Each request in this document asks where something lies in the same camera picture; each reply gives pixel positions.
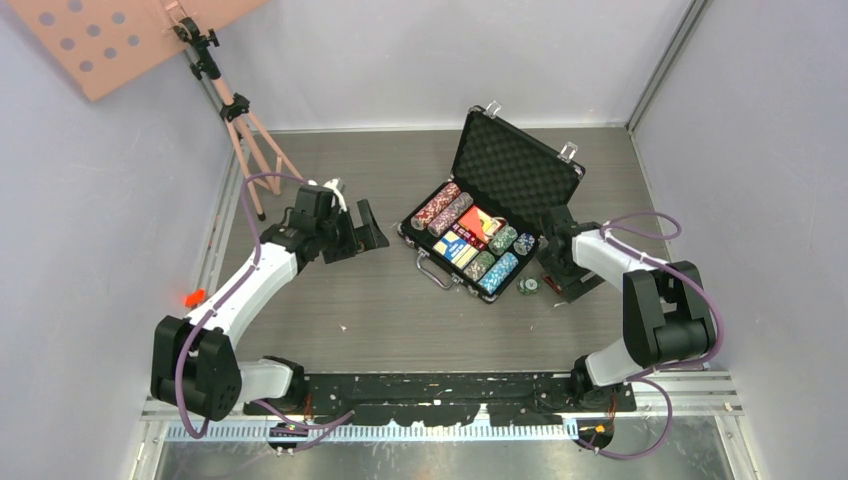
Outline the blue playing card deck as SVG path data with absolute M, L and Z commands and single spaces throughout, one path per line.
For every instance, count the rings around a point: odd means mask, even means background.
M 458 269 L 466 268 L 480 250 L 453 231 L 446 232 L 434 245 L 434 251 Z

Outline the red triangle all-in button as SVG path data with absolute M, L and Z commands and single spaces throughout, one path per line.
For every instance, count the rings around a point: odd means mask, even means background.
M 549 286 L 549 287 L 550 287 L 550 288 L 551 288 L 554 292 L 556 292 L 558 295 L 561 295 L 561 294 L 563 293 L 562 288 L 561 288 L 561 287 L 560 287 L 560 286 L 559 286 L 559 285 L 558 285 L 558 284 L 557 284 L 557 283 L 556 283 L 556 282 L 552 279 L 552 277 L 551 277 L 551 276 L 549 276 L 549 275 L 544 275 L 544 276 L 542 277 L 542 279 L 543 279 L 543 281 L 544 281 L 544 282 L 545 282 L 545 283 L 546 283 L 546 284 L 547 284 L 547 285 L 548 285 L 548 286 Z

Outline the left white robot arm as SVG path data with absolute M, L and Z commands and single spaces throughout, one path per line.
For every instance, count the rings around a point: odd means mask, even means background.
M 220 421 L 240 404 L 270 401 L 298 412 L 307 398 L 302 366 L 279 357 L 242 362 L 239 341 L 267 303 L 317 258 L 327 264 L 386 248 L 368 200 L 355 225 L 336 181 L 299 188 L 283 221 L 257 234 L 248 258 L 208 300 L 182 318 L 164 317 L 154 332 L 150 394 L 178 409 Z

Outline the black poker chip case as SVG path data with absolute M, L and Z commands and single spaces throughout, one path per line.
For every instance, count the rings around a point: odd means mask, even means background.
M 535 238 L 542 235 L 542 217 L 551 209 L 569 203 L 583 180 L 586 169 L 574 156 L 577 146 L 568 143 L 557 151 L 532 135 L 499 117 L 496 102 L 468 110 L 450 174 L 442 183 L 455 184 L 460 193 L 467 193 L 472 204 L 487 214 L 501 217 L 519 234 Z M 443 189 L 433 190 L 397 227 L 398 235 L 407 246 L 418 252 L 416 265 L 423 259 L 432 261 L 448 273 L 451 282 L 445 284 L 429 270 L 419 271 L 444 290 L 464 286 L 484 303 L 492 304 L 504 293 L 539 250 L 533 245 L 526 255 L 514 253 L 517 265 L 491 292 L 465 273 L 463 267 L 436 251 L 443 237 L 426 227 L 417 229 L 413 219 L 428 201 Z

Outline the dark green chip pile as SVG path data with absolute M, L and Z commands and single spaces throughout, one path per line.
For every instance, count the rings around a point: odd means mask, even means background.
M 522 295 L 537 294 L 539 288 L 539 282 L 533 277 L 521 278 L 517 284 L 517 289 Z

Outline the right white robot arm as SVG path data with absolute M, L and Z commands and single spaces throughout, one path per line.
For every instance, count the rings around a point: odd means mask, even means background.
M 618 340 L 578 358 L 565 398 L 596 410 L 611 391 L 664 368 L 689 367 L 711 359 L 723 342 L 722 318 L 706 294 L 698 268 L 649 255 L 615 236 L 637 234 L 622 216 L 579 223 L 567 206 L 541 217 L 546 246 L 539 252 L 547 282 L 573 302 L 602 282 L 622 295 Z

